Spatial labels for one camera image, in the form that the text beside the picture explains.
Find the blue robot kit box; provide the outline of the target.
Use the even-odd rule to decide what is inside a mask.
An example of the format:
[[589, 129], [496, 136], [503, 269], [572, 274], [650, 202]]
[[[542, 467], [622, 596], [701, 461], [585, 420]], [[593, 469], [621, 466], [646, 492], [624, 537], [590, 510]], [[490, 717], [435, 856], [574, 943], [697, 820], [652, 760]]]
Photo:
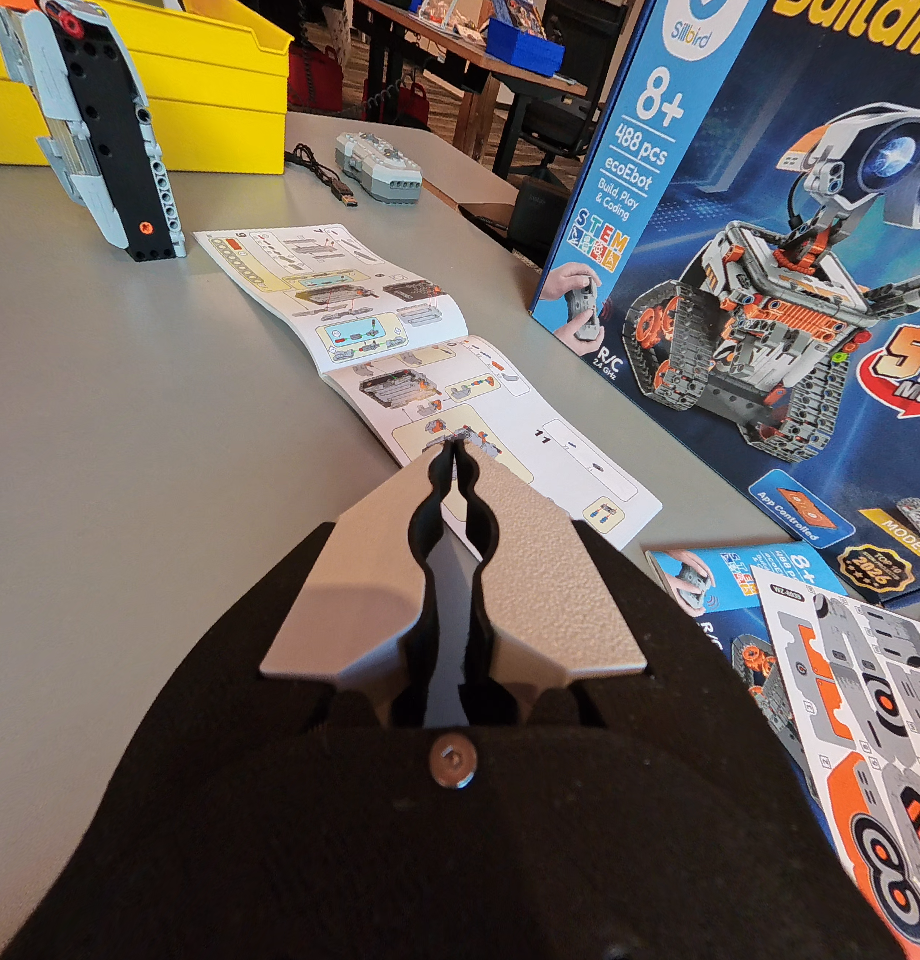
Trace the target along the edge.
[[920, 1], [648, 3], [543, 281], [578, 263], [587, 364], [920, 601]]

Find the grey black robot body model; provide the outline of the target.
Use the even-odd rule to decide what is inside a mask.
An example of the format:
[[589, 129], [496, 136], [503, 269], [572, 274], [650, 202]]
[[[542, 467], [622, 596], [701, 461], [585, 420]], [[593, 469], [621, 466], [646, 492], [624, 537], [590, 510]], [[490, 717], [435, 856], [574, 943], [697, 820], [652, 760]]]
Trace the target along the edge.
[[149, 100], [106, 11], [94, 2], [0, 2], [0, 48], [50, 134], [36, 142], [68, 196], [138, 262], [186, 248]]

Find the sticker sheet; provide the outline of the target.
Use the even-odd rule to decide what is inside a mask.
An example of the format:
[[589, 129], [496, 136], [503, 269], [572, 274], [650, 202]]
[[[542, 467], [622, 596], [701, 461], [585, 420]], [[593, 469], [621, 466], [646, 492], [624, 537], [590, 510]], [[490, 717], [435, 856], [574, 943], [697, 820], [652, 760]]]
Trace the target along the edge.
[[755, 568], [845, 870], [920, 958], [920, 623]]

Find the red bag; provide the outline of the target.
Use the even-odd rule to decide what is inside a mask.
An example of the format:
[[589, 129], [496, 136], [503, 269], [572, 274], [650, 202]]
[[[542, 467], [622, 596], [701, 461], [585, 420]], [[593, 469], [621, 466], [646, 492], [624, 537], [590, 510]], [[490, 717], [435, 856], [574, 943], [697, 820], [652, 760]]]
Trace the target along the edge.
[[392, 83], [380, 91], [373, 99], [368, 98], [369, 81], [365, 80], [361, 119], [367, 120], [370, 111], [377, 110], [380, 123], [410, 127], [429, 131], [430, 101], [424, 86], [416, 79], [408, 85], [404, 80]]
[[337, 52], [293, 43], [289, 50], [287, 101], [290, 109], [336, 114], [344, 107], [344, 73]]

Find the blue closed booklet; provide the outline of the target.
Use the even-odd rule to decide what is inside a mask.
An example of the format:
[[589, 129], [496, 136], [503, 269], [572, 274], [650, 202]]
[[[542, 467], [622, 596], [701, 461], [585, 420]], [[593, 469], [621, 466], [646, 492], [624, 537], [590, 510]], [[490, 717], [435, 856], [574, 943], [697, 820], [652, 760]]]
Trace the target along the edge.
[[819, 554], [802, 542], [649, 551], [646, 555], [667, 592], [730, 661], [787, 751], [809, 805], [828, 833], [752, 570], [769, 570], [834, 594], [846, 595], [846, 590]]

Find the instruction booklet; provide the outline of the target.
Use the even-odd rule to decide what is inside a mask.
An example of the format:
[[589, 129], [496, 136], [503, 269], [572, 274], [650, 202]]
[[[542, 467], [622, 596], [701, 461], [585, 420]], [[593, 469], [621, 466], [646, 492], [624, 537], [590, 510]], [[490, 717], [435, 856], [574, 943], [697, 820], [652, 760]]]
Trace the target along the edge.
[[659, 512], [627, 474], [467, 331], [453, 298], [341, 224], [199, 231], [206, 252], [285, 321], [321, 377], [401, 465], [465, 441], [622, 548]]

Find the clear plastic tray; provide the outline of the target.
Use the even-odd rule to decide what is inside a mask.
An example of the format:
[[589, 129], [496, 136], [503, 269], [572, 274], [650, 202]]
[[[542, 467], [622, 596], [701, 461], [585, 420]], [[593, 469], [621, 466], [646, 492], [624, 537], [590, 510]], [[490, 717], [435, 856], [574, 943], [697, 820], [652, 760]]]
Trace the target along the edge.
[[413, 2], [411, 11], [443, 29], [455, 22], [479, 28], [485, 19], [482, 6], [482, 1], [421, 1]]

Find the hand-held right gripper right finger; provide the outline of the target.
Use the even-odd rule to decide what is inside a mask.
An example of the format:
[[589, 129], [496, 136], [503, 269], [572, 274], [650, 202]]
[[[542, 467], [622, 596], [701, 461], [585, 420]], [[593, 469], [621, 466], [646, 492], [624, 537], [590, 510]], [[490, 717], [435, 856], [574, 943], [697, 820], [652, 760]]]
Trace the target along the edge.
[[640, 673], [646, 658], [569, 514], [471, 443], [455, 443], [472, 581], [461, 702], [512, 724], [546, 690]]

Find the grey battery box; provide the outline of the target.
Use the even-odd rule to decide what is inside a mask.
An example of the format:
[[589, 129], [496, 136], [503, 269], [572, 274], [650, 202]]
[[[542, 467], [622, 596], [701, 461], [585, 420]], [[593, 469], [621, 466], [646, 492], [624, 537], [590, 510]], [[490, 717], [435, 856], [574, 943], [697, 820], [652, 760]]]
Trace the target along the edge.
[[385, 203], [413, 204], [423, 184], [418, 163], [368, 131], [339, 134], [336, 162], [372, 196]]

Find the wooden table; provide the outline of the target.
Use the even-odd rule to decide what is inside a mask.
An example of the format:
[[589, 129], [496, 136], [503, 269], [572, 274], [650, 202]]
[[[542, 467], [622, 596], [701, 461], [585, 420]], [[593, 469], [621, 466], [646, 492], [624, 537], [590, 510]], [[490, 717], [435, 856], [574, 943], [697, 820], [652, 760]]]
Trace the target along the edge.
[[503, 127], [493, 172], [505, 178], [512, 164], [526, 106], [533, 100], [552, 100], [562, 94], [582, 96], [582, 85], [544, 77], [507, 64], [483, 48], [438, 32], [404, 8], [380, 1], [355, 1], [353, 26], [370, 39], [366, 118], [381, 118], [378, 95], [401, 80], [404, 62], [429, 70], [463, 90], [464, 102], [456, 122], [453, 146], [475, 160], [481, 158], [490, 136], [499, 86], [514, 92], [514, 103]]

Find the black office chair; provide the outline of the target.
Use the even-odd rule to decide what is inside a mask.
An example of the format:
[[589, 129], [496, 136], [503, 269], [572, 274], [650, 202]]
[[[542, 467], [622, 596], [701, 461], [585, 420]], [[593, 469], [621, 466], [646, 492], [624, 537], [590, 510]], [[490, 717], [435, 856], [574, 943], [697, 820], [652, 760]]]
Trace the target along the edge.
[[[514, 102], [503, 127], [492, 166], [493, 174], [503, 180], [510, 173], [524, 175], [562, 187], [563, 183], [549, 166], [554, 158], [580, 160], [586, 153], [595, 132], [606, 76], [603, 74], [595, 80], [587, 88], [584, 98], [572, 93], [574, 105], [563, 105], [566, 95], [562, 91], [531, 81], [504, 78], [504, 83], [514, 90]], [[538, 165], [512, 166], [519, 140], [543, 154]]]

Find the black electronic device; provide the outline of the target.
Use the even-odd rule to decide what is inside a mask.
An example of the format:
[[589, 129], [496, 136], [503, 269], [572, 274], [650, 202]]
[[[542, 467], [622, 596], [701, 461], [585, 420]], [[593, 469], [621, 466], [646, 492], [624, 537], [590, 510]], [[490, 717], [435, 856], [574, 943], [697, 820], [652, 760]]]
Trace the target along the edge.
[[570, 191], [527, 177], [515, 203], [462, 203], [460, 213], [505, 249], [542, 268], [562, 222]]

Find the blue plastic bin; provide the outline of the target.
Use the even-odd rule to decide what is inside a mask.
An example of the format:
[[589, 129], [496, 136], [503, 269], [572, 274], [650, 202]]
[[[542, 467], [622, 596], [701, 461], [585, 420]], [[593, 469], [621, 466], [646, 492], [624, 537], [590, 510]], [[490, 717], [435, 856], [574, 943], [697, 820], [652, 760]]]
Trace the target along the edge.
[[552, 77], [562, 66], [564, 48], [541, 36], [517, 30], [496, 18], [490, 18], [487, 54], [520, 69]]

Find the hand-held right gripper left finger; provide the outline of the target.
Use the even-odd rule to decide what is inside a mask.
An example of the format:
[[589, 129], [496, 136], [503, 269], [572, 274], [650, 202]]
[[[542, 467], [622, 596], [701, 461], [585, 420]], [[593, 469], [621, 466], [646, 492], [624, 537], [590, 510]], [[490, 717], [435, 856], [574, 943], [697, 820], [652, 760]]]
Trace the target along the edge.
[[261, 663], [264, 676], [365, 693], [422, 724], [439, 650], [427, 558], [443, 534], [453, 444], [436, 443], [338, 518]]

